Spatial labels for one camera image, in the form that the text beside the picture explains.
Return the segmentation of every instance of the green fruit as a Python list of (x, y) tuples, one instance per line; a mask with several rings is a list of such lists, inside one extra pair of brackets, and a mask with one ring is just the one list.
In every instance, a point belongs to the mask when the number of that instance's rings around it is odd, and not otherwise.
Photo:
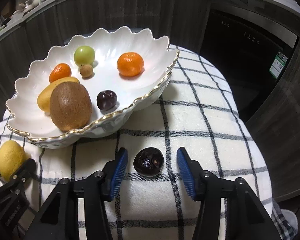
[(76, 49), (74, 53), (74, 62), (78, 65), (85, 65), (90, 64), (94, 62), (95, 59), (95, 52), (94, 49), (89, 46), (81, 46)]

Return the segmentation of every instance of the table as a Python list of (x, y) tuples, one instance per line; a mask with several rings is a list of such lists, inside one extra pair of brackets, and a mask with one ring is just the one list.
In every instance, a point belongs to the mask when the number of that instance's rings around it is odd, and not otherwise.
[[(5, 112), (0, 123), (0, 146), (6, 140), (16, 140), (37, 162), (36, 175), (26, 188), (30, 208), (20, 220), (21, 231), (26, 231), (61, 178), (87, 177), (112, 160), (120, 147), (129, 153), (126, 174), (119, 197), (105, 203), (114, 239), (192, 238), (200, 202), (193, 202), (186, 195), (181, 181), (176, 163), (181, 146), (203, 169), (225, 179), (243, 177), (271, 215), (269, 173), (257, 145), (239, 119), (228, 83), (207, 60), (179, 49), (180, 57), (162, 96), (148, 108), (133, 113), (119, 131), (106, 138), (82, 138), (58, 150), (38, 148), (5, 127), (11, 117)], [(164, 155), (165, 164), (155, 178), (142, 177), (133, 168), (135, 155), (146, 147), (156, 147)], [(221, 203), (219, 239), (224, 239), (226, 201)], [(79, 201), (80, 239), (85, 239), (83, 212), (83, 202)]]

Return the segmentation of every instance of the dark red fruit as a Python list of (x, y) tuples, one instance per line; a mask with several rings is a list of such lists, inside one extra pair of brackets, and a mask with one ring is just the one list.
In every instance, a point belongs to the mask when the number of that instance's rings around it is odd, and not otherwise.
[(134, 158), (133, 166), (142, 176), (156, 176), (163, 166), (163, 155), (157, 148), (145, 148), (138, 152)]
[(97, 106), (101, 111), (108, 111), (117, 104), (117, 100), (117, 95), (113, 91), (101, 91), (97, 96)]

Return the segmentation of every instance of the mandarin orange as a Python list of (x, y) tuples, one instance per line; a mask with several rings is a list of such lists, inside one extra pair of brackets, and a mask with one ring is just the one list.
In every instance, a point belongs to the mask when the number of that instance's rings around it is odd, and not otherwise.
[(143, 69), (143, 58), (136, 52), (123, 53), (117, 61), (117, 69), (122, 76), (134, 77)]
[(71, 68), (66, 63), (60, 63), (52, 70), (49, 76), (49, 82), (52, 83), (60, 78), (70, 77)]

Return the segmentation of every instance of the lemon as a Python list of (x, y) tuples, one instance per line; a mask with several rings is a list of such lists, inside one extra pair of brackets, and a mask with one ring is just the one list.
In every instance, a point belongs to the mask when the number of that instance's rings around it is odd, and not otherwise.
[(9, 181), (10, 176), (16, 172), (27, 159), (24, 149), (15, 141), (6, 141), (0, 148), (0, 174)]

